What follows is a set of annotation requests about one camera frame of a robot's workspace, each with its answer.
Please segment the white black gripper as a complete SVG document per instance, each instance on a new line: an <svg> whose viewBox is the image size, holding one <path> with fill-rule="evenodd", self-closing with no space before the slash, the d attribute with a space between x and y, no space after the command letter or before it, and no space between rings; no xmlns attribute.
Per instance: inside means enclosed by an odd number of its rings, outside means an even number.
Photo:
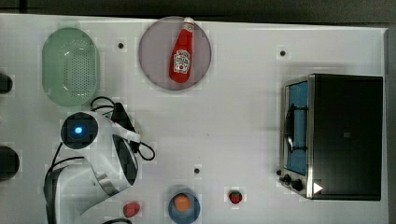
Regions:
<svg viewBox="0 0 396 224"><path fill-rule="evenodd" d="M114 104L111 120L129 131L135 132L135 128L121 103Z"/></svg>

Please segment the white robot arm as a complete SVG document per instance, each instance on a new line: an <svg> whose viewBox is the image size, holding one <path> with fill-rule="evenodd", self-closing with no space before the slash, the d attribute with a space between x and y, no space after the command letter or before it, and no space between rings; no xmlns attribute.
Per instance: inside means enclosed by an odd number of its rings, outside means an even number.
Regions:
<svg viewBox="0 0 396 224"><path fill-rule="evenodd" d="M93 111L67 117L61 148L76 152L81 160L46 174L48 223L81 224L86 211L131 187L138 170L133 150L140 142L141 135L120 103L113 105L110 118Z"/></svg>

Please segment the black round robot base upper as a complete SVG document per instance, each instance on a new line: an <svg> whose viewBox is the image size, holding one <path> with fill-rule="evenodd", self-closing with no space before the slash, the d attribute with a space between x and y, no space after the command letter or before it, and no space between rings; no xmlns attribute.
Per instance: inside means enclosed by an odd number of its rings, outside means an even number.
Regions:
<svg viewBox="0 0 396 224"><path fill-rule="evenodd" d="M10 76L0 74L0 93L7 94L12 90L13 80Z"/></svg>

